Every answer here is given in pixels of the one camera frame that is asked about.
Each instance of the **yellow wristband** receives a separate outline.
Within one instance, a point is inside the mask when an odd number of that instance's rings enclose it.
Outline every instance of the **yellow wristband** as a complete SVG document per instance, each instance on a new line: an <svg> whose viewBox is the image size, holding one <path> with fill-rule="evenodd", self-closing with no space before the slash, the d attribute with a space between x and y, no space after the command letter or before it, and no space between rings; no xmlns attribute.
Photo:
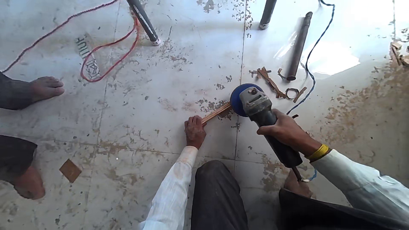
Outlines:
<svg viewBox="0 0 409 230"><path fill-rule="evenodd" d="M329 150L329 147L326 144L322 144L321 147L317 151L315 151L311 156L306 157L306 158L309 159L310 161L318 160L323 155L325 155L326 152L328 152L328 150Z"/></svg>

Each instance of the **hand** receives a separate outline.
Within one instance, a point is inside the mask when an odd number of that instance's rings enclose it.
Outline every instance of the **hand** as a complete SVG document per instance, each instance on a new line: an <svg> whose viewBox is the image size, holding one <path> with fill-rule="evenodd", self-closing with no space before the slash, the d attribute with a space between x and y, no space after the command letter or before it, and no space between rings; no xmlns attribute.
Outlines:
<svg viewBox="0 0 409 230"><path fill-rule="evenodd" d="M202 124L202 118L199 116L189 117L188 121L184 122L184 132L186 133L186 146L194 146L197 149L202 146L206 137L204 126L207 123Z"/></svg>
<svg viewBox="0 0 409 230"><path fill-rule="evenodd" d="M321 147L321 143L312 139L293 118L273 109L277 117L275 125L262 126L257 130L259 135L270 135L279 142L286 144L306 157L312 155Z"/></svg>

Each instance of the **blue wire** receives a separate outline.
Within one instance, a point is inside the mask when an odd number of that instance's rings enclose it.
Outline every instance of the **blue wire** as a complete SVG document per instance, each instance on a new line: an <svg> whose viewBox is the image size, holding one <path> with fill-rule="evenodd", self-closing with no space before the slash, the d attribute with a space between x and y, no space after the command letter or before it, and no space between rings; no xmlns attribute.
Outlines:
<svg viewBox="0 0 409 230"><path fill-rule="evenodd" d="M334 19L334 11L335 11L335 4L327 4L327 3L325 3L323 0L319 0L319 2L320 3L322 3L322 4L324 4L324 5L326 5L326 6L332 6L333 7L333 11L332 11L332 15L331 15L331 20L330 20L330 22L328 23L328 25L327 25L327 27L325 28L325 30L324 30L324 32L321 34L321 36L319 37L319 39L317 40L317 42L315 43L315 45L314 45L314 47L311 49L311 51L310 51L310 53L308 54L308 57L307 57L307 61L306 61L306 65L305 65L305 67L306 67L306 71L307 71L307 73L310 75L310 77L312 78L312 87L311 87L311 89L310 89L310 91L308 92L308 94L306 95L306 97L304 98L304 99L302 99L297 105L295 105L293 108L291 108L288 112L287 112L287 115L288 114L290 114L290 112L293 110L293 109L295 109L295 108L297 108L301 103L303 103L309 96L310 96L310 94L312 93L312 91L314 90L314 87L315 87L315 78L314 78L314 75L310 72L310 70L308 69L308 60L310 59L310 56L311 56L311 53L312 53L312 51L314 50L314 48L315 48L315 46L318 44L318 42L321 40L321 38L324 36L324 34L325 34L325 32L327 32L327 30L328 30L328 28L330 27L330 25L331 25L331 23L332 23L332 21L333 21L333 19ZM309 178L309 180L313 180L314 178L316 178L317 177L317 170L314 168L314 175L311 177L311 178Z"/></svg>

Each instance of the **knee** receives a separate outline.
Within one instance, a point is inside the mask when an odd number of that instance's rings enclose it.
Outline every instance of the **knee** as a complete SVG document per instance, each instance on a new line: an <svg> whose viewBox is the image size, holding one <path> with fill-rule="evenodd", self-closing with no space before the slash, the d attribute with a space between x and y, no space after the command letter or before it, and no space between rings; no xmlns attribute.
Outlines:
<svg viewBox="0 0 409 230"><path fill-rule="evenodd" d="M196 177L212 178L220 174L223 170L228 170L227 167L219 160L211 160L204 163L196 172Z"/></svg>

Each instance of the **grinder handle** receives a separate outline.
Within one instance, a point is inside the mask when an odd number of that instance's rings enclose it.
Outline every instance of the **grinder handle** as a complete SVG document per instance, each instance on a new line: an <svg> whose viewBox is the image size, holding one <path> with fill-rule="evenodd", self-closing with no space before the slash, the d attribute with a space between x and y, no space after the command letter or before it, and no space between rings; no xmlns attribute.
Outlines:
<svg viewBox="0 0 409 230"><path fill-rule="evenodd" d="M276 115L270 108L261 113L254 114L250 119L255 121L259 127L273 125L276 124L277 121ZM290 146L279 142L276 138L270 135L264 135L264 137L267 139L280 162L287 168L293 168L303 162L300 154Z"/></svg>

